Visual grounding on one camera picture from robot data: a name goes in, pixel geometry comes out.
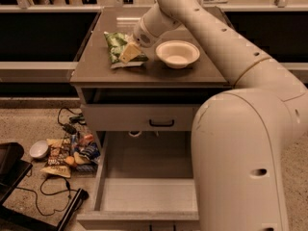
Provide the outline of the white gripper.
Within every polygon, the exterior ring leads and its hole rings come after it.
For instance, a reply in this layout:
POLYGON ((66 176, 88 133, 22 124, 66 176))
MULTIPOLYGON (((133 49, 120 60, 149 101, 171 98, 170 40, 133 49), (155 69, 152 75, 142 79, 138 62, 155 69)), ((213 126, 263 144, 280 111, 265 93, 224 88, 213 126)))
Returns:
POLYGON ((125 45, 120 53, 119 59, 127 64, 141 53, 142 47, 148 48, 152 46, 160 36, 161 24, 159 21, 143 16, 135 25, 133 30, 133 38, 137 42, 129 42, 125 45))

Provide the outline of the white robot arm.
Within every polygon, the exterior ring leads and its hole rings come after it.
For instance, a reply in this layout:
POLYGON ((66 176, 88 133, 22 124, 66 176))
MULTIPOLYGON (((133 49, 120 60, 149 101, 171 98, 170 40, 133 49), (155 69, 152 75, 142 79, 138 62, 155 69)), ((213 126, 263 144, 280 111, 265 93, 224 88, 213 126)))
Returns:
POLYGON ((150 47, 179 25, 232 87, 201 105, 192 123, 200 230, 289 231, 281 152, 307 130, 306 87, 198 0, 155 0, 134 40, 150 47))

